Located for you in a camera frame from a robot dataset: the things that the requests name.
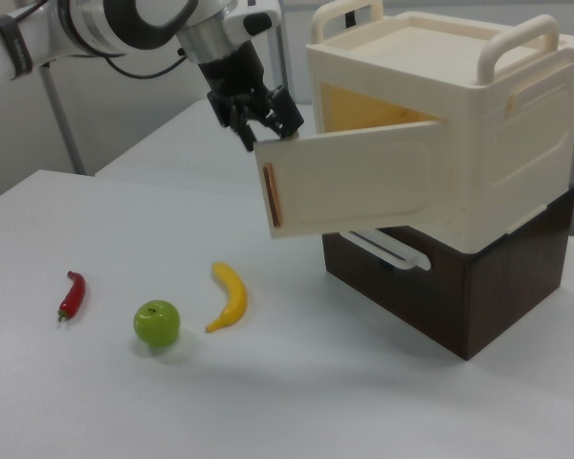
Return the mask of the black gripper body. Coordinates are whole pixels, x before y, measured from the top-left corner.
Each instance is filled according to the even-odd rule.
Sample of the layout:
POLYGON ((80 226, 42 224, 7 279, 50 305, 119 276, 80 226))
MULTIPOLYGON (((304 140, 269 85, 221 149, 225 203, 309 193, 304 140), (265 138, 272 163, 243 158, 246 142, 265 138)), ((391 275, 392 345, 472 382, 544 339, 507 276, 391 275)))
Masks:
POLYGON ((251 41, 199 68, 210 87, 207 97, 222 126, 263 120, 269 115, 264 67, 251 41))

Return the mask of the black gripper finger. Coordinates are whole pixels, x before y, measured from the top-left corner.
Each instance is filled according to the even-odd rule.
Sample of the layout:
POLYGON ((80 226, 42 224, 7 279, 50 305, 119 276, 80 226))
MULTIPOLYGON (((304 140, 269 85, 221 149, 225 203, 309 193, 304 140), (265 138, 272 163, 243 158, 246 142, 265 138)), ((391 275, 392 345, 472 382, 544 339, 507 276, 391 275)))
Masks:
POLYGON ((256 142, 255 134, 250 127, 246 116, 243 115, 236 106, 231 108, 229 114, 229 126, 242 141, 245 149, 248 152, 253 152, 254 144, 256 142))
POLYGON ((280 139, 296 135, 303 125, 303 116, 297 108, 288 90, 279 86, 264 96, 267 114, 264 125, 270 128, 280 139))

